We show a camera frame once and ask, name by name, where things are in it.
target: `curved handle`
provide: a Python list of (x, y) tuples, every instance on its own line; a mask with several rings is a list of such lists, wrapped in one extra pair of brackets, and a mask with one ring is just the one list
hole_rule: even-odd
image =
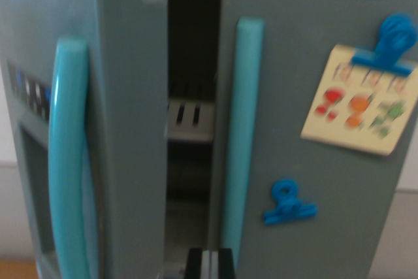
[(63, 279), (89, 279), (82, 210), (87, 86), (87, 42), (60, 39), (52, 84), (48, 172), (52, 231)]
[(229, 125), (222, 247), (231, 248), (235, 268), (241, 245), (265, 21), (241, 18), (236, 26), (233, 98)]

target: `toy refrigerator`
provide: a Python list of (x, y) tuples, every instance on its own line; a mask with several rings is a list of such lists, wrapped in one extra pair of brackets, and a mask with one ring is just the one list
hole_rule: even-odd
[(213, 270), (230, 248), (239, 279), (365, 279), (417, 118), (417, 3), (0, 0), (40, 278), (191, 279), (189, 249)]

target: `blue clip magnet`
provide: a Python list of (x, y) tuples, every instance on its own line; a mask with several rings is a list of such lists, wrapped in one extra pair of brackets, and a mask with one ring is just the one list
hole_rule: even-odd
[(272, 188), (273, 199), (277, 202), (274, 210), (264, 213), (264, 223), (266, 225), (276, 225), (277, 223), (291, 222), (314, 217), (317, 214), (315, 204), (304, 204), (297, 199), (298, 185), (290, 179), (283, 179), (276, 182)]
[(417, 29), (407, 14), (393, 14), (379, 29), (379, 42), (374, 52), (358, 51), (351, 63), (409, 76), (415, 66), (399, 61), (402, 54), (417, 42)]

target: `paper note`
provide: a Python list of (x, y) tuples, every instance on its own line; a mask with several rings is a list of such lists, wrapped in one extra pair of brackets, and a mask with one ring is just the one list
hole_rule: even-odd
[(352, 65), (355, 52), (332, 50), (301, 137), (389, 155), (417, 102), (418, 69), (401, 77)]

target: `blue control panel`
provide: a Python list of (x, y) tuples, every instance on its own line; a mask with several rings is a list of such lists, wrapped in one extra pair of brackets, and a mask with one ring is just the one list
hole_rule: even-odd
[(51, 88), (7, 63), (13, 93), (43, 120), (50, 119)]

